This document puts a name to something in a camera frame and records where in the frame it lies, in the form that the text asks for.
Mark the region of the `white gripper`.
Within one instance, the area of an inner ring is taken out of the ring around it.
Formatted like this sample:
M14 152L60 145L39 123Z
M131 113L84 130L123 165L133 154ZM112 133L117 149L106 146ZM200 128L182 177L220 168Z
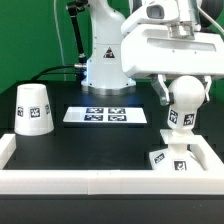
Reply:
M143 79L153 75L151 85L162 106L173 103L166 77L203 76L206 102L210 101L210 76L224 77L224 41L217 34L199 32L194 40L171 38L166 26L142 24L123 39L121 59L128 77Z

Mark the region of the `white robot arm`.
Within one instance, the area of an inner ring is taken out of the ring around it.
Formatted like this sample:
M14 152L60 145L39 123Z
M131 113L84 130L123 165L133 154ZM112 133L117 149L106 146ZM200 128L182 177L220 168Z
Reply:
M92 55L84 89L117 95L150 79L163 105L173 101L165 82L181 76L199 78L206 90L224 77L224 41L201 31L203 0L129 0L124 17L108 0L88 0Z

